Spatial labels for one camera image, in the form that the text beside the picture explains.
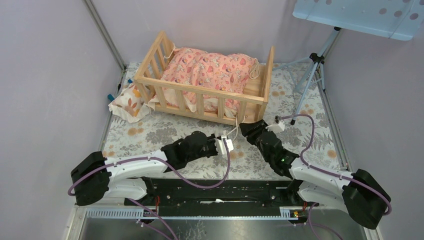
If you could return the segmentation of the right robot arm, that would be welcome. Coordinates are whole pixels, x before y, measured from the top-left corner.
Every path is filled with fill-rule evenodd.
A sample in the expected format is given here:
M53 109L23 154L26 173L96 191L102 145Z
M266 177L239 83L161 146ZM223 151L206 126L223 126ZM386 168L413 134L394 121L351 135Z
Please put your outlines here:
M274 124L264 120L240 123L241 134L256 146L264 161L282 177L291 179L287 201L293 206L303 202L324 205L348 214L357 224L375 230L383 216L392 212L391 198L366 170L356 172L316 166L302 153L283 147L277 137L285 128L276 116Z

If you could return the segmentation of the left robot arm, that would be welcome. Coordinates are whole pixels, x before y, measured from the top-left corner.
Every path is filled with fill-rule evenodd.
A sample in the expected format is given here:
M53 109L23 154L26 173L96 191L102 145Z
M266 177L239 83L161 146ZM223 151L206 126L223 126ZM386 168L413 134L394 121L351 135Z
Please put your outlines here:
M102 199L133 199L148 206L157 196L148 175L174 172L199 188L199 184L182 177L178 171L201 158L229 158L233 150L233 141L226 134L207 136L194 131L159 150L133 157L105 157L96 151L71 171L72 185L67 194L75 197L78 206L92 205Z

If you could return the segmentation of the wooden pet bed frame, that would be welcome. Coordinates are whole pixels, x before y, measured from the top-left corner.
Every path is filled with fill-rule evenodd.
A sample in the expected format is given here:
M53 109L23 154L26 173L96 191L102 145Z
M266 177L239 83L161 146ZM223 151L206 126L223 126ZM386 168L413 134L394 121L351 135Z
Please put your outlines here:
M157 98L154 110L227 125L262 120L269 102L275 48L266 64L259 65L256 79L249 79L243 93L171 83L161 80L173 58L174 43L160 31L134 75L134 83L144 100Z

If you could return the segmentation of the pink patterned bed cushion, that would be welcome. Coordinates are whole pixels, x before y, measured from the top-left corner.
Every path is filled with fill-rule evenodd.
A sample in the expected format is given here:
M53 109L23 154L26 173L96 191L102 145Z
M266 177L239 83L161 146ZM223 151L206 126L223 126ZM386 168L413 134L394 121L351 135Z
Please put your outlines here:
M243 53L223 55L200 49L181 47L173 50L174 57L169 62L160 80L243 94L249 79L259 77L259 62ZM179 107L174 89L164 88L167 105ZM184 107L196 112L197 96L194 92L182 91ZM203 95L205 112L218 113L218 97ZM226 99L224 116L235 119L240 101Z

